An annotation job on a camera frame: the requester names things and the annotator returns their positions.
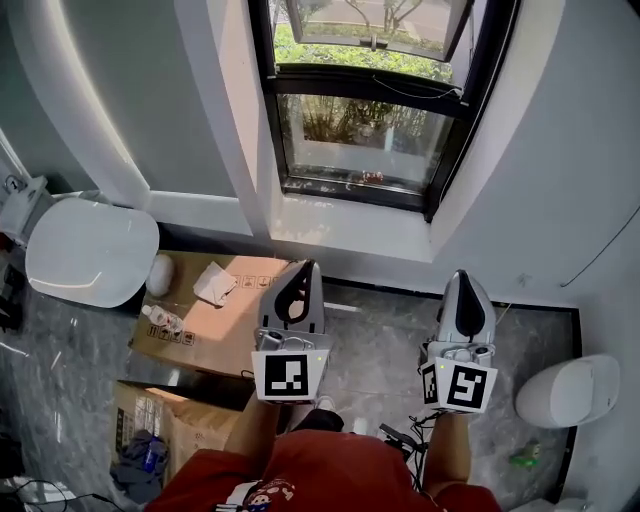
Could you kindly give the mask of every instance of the open cardboard box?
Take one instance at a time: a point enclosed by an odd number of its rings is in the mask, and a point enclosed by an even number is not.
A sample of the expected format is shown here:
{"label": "open cardboard box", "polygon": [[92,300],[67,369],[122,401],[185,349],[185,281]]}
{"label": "open cardboard box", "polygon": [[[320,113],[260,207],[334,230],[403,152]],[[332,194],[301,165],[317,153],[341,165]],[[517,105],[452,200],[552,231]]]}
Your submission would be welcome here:
{"label": "open cardboard box", "polygon": [[118,381],[111,419],[111,461],[135,432],[156,433],[169,449],[166,484],[199,449],[222,450],[239,411],[191,400],[149,384]]}

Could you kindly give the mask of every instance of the bottle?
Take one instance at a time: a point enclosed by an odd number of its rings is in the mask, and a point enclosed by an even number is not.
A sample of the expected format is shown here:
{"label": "bottle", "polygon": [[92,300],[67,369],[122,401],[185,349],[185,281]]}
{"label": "bottle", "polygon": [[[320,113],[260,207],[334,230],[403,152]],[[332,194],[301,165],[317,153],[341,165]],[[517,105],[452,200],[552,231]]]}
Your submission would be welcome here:
{"label": "bottle", "polygon": [[165,311],[160,306],[142,306],[142,314],[149,318],[153,325],[164,327],[171,332],[182,332],[184,322],[178,315]]}

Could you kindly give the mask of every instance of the red shirt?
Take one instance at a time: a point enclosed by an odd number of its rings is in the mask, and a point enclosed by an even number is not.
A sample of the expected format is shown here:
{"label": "red shirt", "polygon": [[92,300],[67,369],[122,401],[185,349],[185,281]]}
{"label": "red shirt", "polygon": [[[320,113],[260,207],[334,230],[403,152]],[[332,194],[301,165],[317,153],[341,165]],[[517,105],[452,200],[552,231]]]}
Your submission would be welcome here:
{"label": "red shirt", "polygon": [[244,502],[251,512],[500,511],[490,491],[464,484],[432,502],[412,490],[400,451],[373,437],[317,430],[278,439],[262,475],[244,456],[200,450],[145,510],[211,512],[236,485],[257,479]]}

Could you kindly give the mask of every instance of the window handle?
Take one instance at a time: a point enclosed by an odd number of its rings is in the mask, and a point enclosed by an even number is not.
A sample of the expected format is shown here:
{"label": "window handle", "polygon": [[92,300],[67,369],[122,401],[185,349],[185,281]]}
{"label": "window handle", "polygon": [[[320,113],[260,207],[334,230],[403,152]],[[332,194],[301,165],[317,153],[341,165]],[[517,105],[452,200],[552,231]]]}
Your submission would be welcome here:
{"label": "window handle", "polygon": [[360,46],[366,46],[371,48],[372,52],[375,52],[376,50],[386,50],[387,46],[389,46],[389,41],[378,39],[376,34],[371,34],[371,37],[360,38]]}

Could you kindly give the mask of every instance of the toilet lid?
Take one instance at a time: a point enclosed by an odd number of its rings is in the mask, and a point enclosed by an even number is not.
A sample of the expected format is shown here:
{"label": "toilet lid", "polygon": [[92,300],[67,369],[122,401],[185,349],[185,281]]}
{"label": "toilet lid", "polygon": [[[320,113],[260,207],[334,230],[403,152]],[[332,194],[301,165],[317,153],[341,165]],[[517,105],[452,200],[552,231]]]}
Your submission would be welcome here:
{"label": "toilet lid", "polygon": [[148,213],[64,199],[31,234],[27,278],[47,295],[113,308],[142,287],[158,244],[158,225]]}
{"label": "toilet lid", "polygon": [[587,361],[566,365],[555,378],[551,390],[551,416],[560,427],[579,423],[591,412],[593,366]]}

